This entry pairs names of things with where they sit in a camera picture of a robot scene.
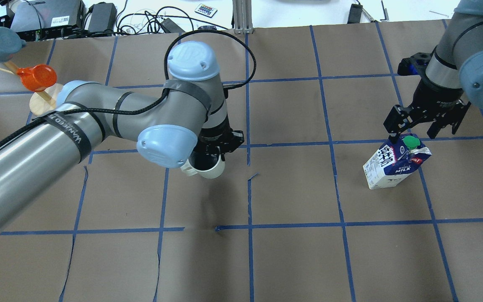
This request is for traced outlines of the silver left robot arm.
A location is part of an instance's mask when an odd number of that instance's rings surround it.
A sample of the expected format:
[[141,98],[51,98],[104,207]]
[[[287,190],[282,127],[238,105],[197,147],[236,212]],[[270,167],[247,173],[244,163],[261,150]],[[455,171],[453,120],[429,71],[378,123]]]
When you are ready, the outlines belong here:
[[213,179],[226,153],[244,142],[229,124],[228,91],[204,42],[173,42],[159,98],[96,82],[63,86],[54,110],[0,141],[0,232],[52,183],[109,136],[134,141],[142,157],[165,168]]

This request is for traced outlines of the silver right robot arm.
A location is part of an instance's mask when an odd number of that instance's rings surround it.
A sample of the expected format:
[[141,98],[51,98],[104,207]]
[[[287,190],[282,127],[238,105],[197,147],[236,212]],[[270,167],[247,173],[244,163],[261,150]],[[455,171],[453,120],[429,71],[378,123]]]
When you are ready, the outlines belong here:
[[397,73],[421,79],[412,103],[384,120],[391,143],[420,123],[431,139],[448,125],[455,134],[471,105],[483,109],[483,0],[460,1],[434,50],[402,59]]

